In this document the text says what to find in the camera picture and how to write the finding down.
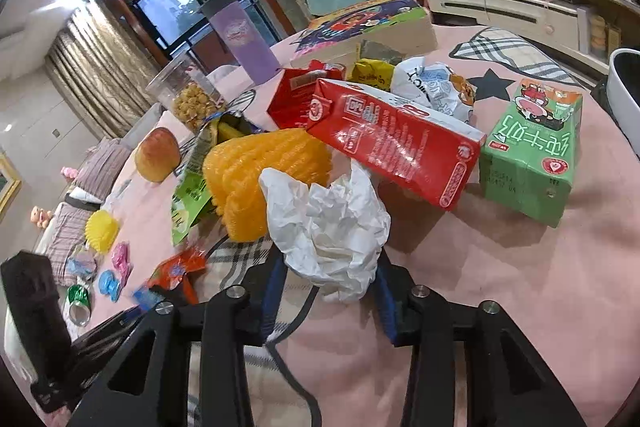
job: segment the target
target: small plastic toy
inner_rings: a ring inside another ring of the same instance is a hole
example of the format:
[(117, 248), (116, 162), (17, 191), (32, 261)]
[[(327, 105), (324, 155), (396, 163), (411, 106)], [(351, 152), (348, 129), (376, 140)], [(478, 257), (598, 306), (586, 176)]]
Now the small plastic toy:
[(45, 210), (39, 206), (34, 206), (31, 211), (31, 222), (39, 229), (46, 229), (53, 217), (53, 212)]
[(113, 263), (113, 267), (120, 274), (120, 286), (124, 288), (124, 286), (127, 285), (127, 280), (133, 270), (133, 266), (131, 266), (131, 263), (129, 262), (129, 243), (122, 241), (115, 246), (113, 254), (111, 255), (111, 262)]
[(60, 171), (60, 174), (62, 174), (65, 177), (65, 180), (68, 183), (71, 183), (73, 180), (75, 180), (76, 178), (78, 178), (78, 169), (74, 169), (72, 167), (63, 167), (62, 171)]
[(111, 298), (111, 302), (116, 302), (120, 297), (120, 290), (122, 285), (120, 281), (116, 279), (116, 274), (113, 270), (105, 270), (98, 279), (98, 290), (102, 295), (108, 295)]
[(84, 234), (98, 253), (108, 253), (120, 229), (118, 222), (106, 210), (98, 210), (86, 222)]

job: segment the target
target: picture frame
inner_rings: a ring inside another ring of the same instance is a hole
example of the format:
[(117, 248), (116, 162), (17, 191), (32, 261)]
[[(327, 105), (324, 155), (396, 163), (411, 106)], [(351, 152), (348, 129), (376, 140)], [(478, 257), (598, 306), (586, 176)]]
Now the picture frame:
[(20, 188), (22, 180), (7, 157), (0, 151), (0, 217)]

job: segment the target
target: pink toy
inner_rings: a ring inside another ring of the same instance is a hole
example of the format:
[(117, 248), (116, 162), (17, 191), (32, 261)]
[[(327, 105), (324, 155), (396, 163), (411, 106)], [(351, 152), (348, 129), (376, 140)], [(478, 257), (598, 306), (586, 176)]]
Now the pink toy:
[(34, 206), (31, 211), (31, 222), (39, 229), (46, 229), (53, 217), (53, 212), (45, 210), (39, 206)]
[(71, 167), (63, 167), (62, 171), (60, 171), (66, 181), (71, 183), (73, 180), (78, 178), (78, 169), (72, 169)]
[(129, 243), (123, 241), (113, 248), (111, 262), (113, 263), (113, 267), (120, 274), (120, 287), (124, 288), (127, 284), (127, 279), (133, 270), (133, 267), (129, 262)]

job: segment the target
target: doll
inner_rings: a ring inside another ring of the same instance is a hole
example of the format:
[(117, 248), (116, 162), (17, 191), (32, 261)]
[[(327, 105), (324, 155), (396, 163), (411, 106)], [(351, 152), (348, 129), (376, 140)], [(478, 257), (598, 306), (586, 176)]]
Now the doll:
[(44, 210), (44, 208), (40, 208), (39, 206), (34, 206), (31, 211), (31, 222), (39, 229), (46, 229), (52, 217), (53, 212)]

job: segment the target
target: green snack package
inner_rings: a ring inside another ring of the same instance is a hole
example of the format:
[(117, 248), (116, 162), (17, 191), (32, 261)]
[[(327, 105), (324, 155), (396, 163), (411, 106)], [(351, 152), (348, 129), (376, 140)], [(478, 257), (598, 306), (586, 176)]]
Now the green snack package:
[(480, 156), (484, 196), (557, 227), (574, 182), (582, 95), (523, 79)]
[(178, 186), (171, 201), (171, 238), (174, 246), (186, 237), (196, 217), (211, 199), (202, 175), (202, 163), (211, 147), (211, 131), (205, 125), (178, 167)]
[(172, 242), (180, 243), (206, 212), (213, 212), (211, 194), (202, 175), (204, 158), (214, 145), (252, 133), (251, 124), (239, 111), (226, 112), (206, 124), (185, 146), (177, 169), (178, 186), (171, 201)]

